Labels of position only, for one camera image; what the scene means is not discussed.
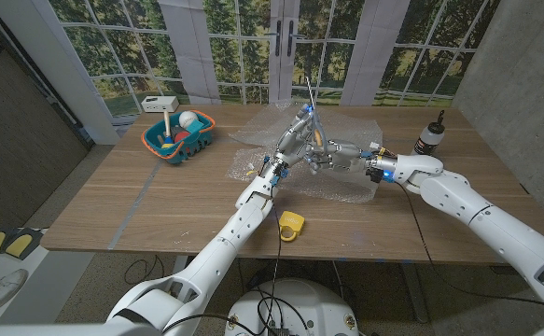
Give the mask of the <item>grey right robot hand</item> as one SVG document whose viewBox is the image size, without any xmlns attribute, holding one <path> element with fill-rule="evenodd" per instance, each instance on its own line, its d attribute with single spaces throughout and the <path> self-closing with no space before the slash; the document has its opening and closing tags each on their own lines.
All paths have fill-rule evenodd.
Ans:
<svg viewBox="0 0 544 336">
<path fill-rule="evenodd" d="M 323 145 L 308 145 L 304 159 L 309 163 L 313 174 L 320 169 L 341 174 L 364 172 L 372 182 L 379 183 L 384 178 L 384 171 L 373 168 L 370 161 L 383 150 L 383 147 L 374 142 L 370 143 L 370 150 L 363 150 L 349 141 L 327 140 Z"/>
</svg>

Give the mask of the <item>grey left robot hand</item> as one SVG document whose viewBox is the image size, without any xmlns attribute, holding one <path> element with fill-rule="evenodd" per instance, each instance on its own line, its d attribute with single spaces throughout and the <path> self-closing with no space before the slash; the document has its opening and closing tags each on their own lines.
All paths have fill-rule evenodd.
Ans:
<svg viewBox="0 0 544 336">
<path fill-rule="evenodd" d="M 303 105 L 290 125 L 280 136 L 271 161 L 263 169 L 261 177 L 280 176 L 281 172 L 301 161 L 307 146 L 314 140 L 318 115 L 311 105 Z"/>
</svg>

